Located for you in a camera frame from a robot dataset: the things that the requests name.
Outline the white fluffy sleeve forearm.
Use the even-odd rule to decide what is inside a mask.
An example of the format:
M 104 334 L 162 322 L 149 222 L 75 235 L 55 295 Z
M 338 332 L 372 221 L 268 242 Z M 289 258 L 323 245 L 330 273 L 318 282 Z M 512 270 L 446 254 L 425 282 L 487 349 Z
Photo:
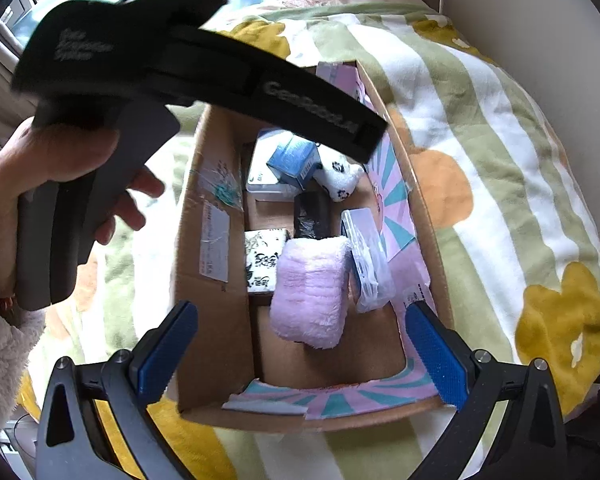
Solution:
M 42 311 L 15 307 L 15 315 L 16 325 L 0 315 L 0 430 L 14 410 L 29 354 L 45 326 Z

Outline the person's left hand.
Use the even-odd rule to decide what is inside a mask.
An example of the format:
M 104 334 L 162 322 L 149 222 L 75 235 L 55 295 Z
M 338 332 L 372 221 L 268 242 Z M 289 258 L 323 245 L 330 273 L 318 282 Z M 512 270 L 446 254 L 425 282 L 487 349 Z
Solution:
M 18 198 L 48 182 L 72 181 L 114 154 L 119 133 L 66 126 L 35 128 L 22 122 L 0 151 L 0 298 L 14 294 Z

